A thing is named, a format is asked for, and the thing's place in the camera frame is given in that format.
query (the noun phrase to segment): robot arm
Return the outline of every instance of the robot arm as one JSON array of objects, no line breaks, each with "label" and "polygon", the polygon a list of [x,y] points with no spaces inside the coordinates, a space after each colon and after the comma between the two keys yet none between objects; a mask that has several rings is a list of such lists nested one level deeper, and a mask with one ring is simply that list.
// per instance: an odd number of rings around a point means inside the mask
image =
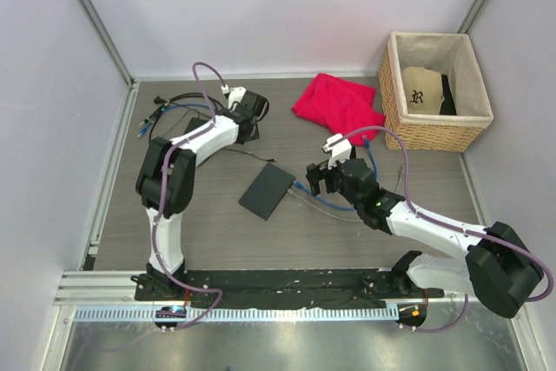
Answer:
[{"label": "robot arm", "polygon": [[[500,222],[486,228],[421,208],[412,209],[403,196],[379,186],[364,160],[355,158],[355,150],[348,140],[331,146],[341,138],[341,135],[328,138],[323,150],[330,157],[307,167],[313,195],[321,192],[320,181],[324,180],[327,192],[338,192],[346,198],[368,227],[423,242],[451,257],[437,258],[418,251],[405,254],[393,267],[399,273],[398,289],[410,293],[416,288],[443,288],[475,295],[497,315],[514,317],[543,278],[542,269],[505,246],[456,232],[442,224],[496,236],[526,250],[513,229]],[[430,222],[423,215],[442,224]]]},{"label": "robot arm", "polygon": [[[159,254],[168,271],[178,280],[186,272],[181,245],[182,212],[193,195],[196,167],[219,149],[258,139],[258,122],[268,113],[268,106],[268,100],[263,96],[244,88],[235,88],[228,94],[228,109],[216,115],[211,130],[195,136],[195,133],[206,130],[207,124],[213,123],[208,121],[183,136],[171,140],[157,137],[149,144],[137,178],[136,191],[142,198],[152,228],[159,215],[163,159],[172,145],[187,137],[193,138],[172,155],[164,213],[157,224]],[[153,300],[169,298],[182,291],[164,274],[152,245],[147,274],[134,277],[134,281],[138,288],[152,295]]]}]

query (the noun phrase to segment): wicker basket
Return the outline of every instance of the wicker basket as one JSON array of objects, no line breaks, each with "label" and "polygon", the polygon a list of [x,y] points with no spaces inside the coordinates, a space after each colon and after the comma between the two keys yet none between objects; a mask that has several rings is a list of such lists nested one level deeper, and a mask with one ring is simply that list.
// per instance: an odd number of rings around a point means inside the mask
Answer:
[{"label": "wicker basket", "polygon": [[[457,116],[407,113],[401,71],[420,66],[448,76]],[[473,53],[463,34],[394,32],[388,40],[379,73],[386,126],[409,149],[464,151],[493,120],[487,91]],[[387,148],[400,145],[386,135]]]}]

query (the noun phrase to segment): wooden tabletop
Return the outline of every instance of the wooden tabletop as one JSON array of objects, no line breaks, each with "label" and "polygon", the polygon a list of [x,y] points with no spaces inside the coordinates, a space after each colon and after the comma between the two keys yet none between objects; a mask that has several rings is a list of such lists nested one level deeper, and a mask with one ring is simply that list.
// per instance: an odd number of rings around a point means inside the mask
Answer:
[{"label": "wooden tabletop", "polygon": [[[357,83],[377,87],[376,78],[352,78]],[[321,145],[330,136],[327,129],[297,118],[292,105],[310,83],[307,78],[234,80],[265,96],[270,112],[260,124],[261,139],[235,149],[252,151],[307,185],[305,168],[326,157]],[[206,82],[209,94],[221,100],[217,82]],[[137,125],[156,108],[156,96],[170,98],[198,91],[194,82],[142,83],[131,117],[109,212],[96,258],[96,270],[141,270],[149,258],[149,222],[141,199],[135,192],[137,174],[148,147],[147,138],[138,139]],[[374,107],[381,109],[377,91]],[[177,123],[185,109],[168,112],[154,136]],[[190,112],[165,137],[185,130]],[[399,150],[385,148],[378,135],[372,150],[382,187],[394,190],[402,164]],[[364,149],[357,149],[366,157]],[[477,222],[476,214],[458,154],[443,151],[410,151],[410,185],[415,203],[463,222]],[[425,245],[392,237],[362,223],[345,222],[326,215],[305,202],[286,194],[267,222],[247,211],[238,200],[266,163],[251,156],[219,151],[196,171],[195,191],[183,214],[182,250],[187,268],[386,268],[410,249],[438,253]],[[403,194],[403,185],[398,190]],[[304,198],[299,190],[295,193]],[[323,195],[330,202],[347,203],[339,195]],[[357,219],[354,213],[339,212],[320,205],[334,215]]]}]

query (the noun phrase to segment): gray wall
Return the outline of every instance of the gray wall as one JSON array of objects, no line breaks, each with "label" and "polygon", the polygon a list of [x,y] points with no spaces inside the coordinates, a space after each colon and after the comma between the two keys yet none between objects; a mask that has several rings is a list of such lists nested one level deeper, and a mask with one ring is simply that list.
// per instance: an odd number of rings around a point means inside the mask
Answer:
[{"label": "gray wall", "polygon": [[93,0],[137,77],[376,71],[390,31],[456,31],[472,1]]},{"label": "gray wall", "polygon": [[126,88],[76,0],[0,0],[0,368],[36,369]]},{"label": "gray wall", "polygon": [[[466,152],[486,217],[556,271],[555,0],[491,0],[471,32],[494,122]],[[556,295],[528,305],[554,361]],[[550,369],[556,369],[556,362]]]}]

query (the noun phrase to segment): purple cable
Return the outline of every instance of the purple cable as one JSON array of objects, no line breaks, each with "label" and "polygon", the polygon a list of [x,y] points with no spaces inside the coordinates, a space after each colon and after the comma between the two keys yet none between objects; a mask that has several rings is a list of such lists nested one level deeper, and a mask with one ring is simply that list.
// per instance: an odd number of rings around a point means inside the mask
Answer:
[{"label": "purple cable", "polygon": [[161,185],[161,193],[160,193],[160,204],[159,204],[159,208],[158,208],[158,215],[155,217],[154,221],[153,221],[153,227],[151,229],[151,234],[150,234],[150,239],[151,239],[151,243],[153,246],[153,250],[155,252],[155,257],[158,260],[158,263],[161,265],[162,270],[164,271],[164,274],[166,274],[166,276],[176,285],[180,286],[181,288],[185,288],[189,291],[195,291],[197,293],[204,293],[204,294],[216,294],[216,299],[213,301],[213,303],[200,315],[198,315],[194,320],[192,321],[188,321],[185,323],[182,323],[180,325],[177,325],[175,327],[175,329],[185,329],[185,328],[189,328],[193,325],[195,325],[198,321],[200,321],[203,317],[205,317],[206,315],[208,315],[220,302],[221,298],[222,298],[222,290],[220,290],[219,288],[198,288],[198,287],[193,287],[193,286],[189,286],[188,284],[181,282],[180,280],[176,279],[172,273],[169,272],[169,270],[166,268],[166,266],[164,265],[163,259],[160,256],[160,253],[158,251],[158,244],[156,242],[156,228],[158,225],[158,221],[160,221],[162,214],[164,213],[164,207],[166,205],[166,194],[168,192],[168,169],[169,169],[169,164],[170,164],[170,158],[172,156],[172,154],[178,149],[180,148],[184,143],[189,142],[192,139],[195,139],[201,135],[206,134],[207,132],[209,132],[212,128],[214,128],[215,126],[215,119],[216,119],[216,114],[215,114],[215,110],[214,108],[211,106],[210,100],[209,100],[209,95],[207,94],[207,91],[204,88],[204,85],[202,84],[202,81],[199,79],[199,76],[197,75],[197,70],[196,67],[202,65],[204,67],[207,67],[208,69],[212,70],[220,79],[222,85],[226,85],[226,83],[224,82],[224,79],[222,78],[222,76],[220,75],[220,73],[213,68],[212,66],[206,64],[206,63],[202,63],[202,62],[196,62],[193,64],[192,70],[193,70],[193,76],[195,78],[195,80],[197,81],[197,83],[199,84],[199,88],[201,89],[202,92],[202,96],[205,99],[205,102],[208,105],[208,108],[210,109],[210,113],[211,113],[211,123],[208,125],[207,128],[200,130],[199,132],[196,132],[195,134],[192,134],[190,136],[185,137],[184,139],[182,139],[180,142],[176,142],[174,145],[172,145],[170,147],[170,149],[168,150],[168,152],[166,152],[166,155],[164,156],[164,160],[162,162],[162,185]]},{"label": "purple cable", "polygon": [[[344,135],[338,141],[334,141],[329,146],[332,147],[335,144],[343,141],[344,139],[348,139],[351,136],[354,136],[354,135],[357,135],[357,134],[360,134],[360,133],[363,133],[363,132],[367,132],[369,130],[381,130],[383,132],[386,132],[386,133],[390,134],[391,136],[393,136],[396,139],[396,141],[400,144],[401,152],[403,154],[405,171],[406,171],[405,175],[404,175],[404,182],[403,182],[404,193],[406,195],[406,202],[407,202],[407,206],[417,216],[422,217],[423,219],[425,219],[426,221],[431,222],[432,224],[442,226],[444,228],[448,228],[448,229],[453,230],[455,232],[459,232],[459,233],[464,234],[464,235],[475,236],[475,237],[481,238],[481,239],[487,239],[490,242],[498,243],[499,245],[502,245],[506,248],[511,249],[512,251],[515,251],[519,254],[522,254],[522,255],[526,256],[529,260],[531,260],[532,262],[539,265],[542,268],[542,270],[545,272],[545,275],[546,275],[546,281],[547,281],[546,289],[540,295],[535,295],[534,297],[529,297],[527,299],[527,301],[540,301],[540,300],[546,299],[552,293],[552,291],[554,289],[554,276],[553,276],[552,272],[550,271],[550,269],[547,267],[547,265],[543,261],[541,261],[539,257],[531,254],[529,251],[527,251],[523,248],[518,247],[517,245],[514,245],[510,242],[503,241],[500,238],[497,238],[496,236],[485,235],[484,233],[481,233],[481,232],[476,232],[476,231],[473,231],[473,230],[463,229],[463,228],[457,227],[455,225],[452,225],[450,223],[443,222],[440,219],[436,219],[432,216],[421,213],[417,210],[417,208],[414,206],[413,202],[411,201],[411,197],[410,197],[410,194],[409,194],[409,155],[407,154],[407,148],[406,148],[406,145],[403,143],[402,139],[395,132],[393,132],[391,129],[385,128],[384,126],[375,126],[375,125],[366,126],[366,127],[363,127],[363,128],[356,129],[356,130]],[[467,309],[467,303],[464,304],[463,311],[465,312],[466,309]],[[458,321],[460,321],[461,318],[463,318],[463,315],[459,315],[454,322],[452,322],[449,325],[446,325],[443,328],[440,328],[440,329],[423,329],[423,331],[426,330],[427,333],[434,333],[435,331],[440,332],[442,330],[448,330],[451,327],[453,327]]]},{"label": "purple cable", "polygon": [[[414,330],[414,332],[419,332],[421,334],[438,334],[440,332],[444,332],[445,330],[451,329],[455,325],[457,325],[460,322],[461,319],[463,319],[463,316],[465,316],[468,306],[469,306],[469,296],[464,295],[463,296],[463,308],[461,309],[460,314],[458,315],[458,317],[456,317],[455,320],[452,323],[449,323],[446,326],[443,326],[442,328],[436,328],[436,329],[416,328]],[[411,326],[408,326],[408,325],[403,325],[403,327],[405,329],[413,330],[413,328]]]}]

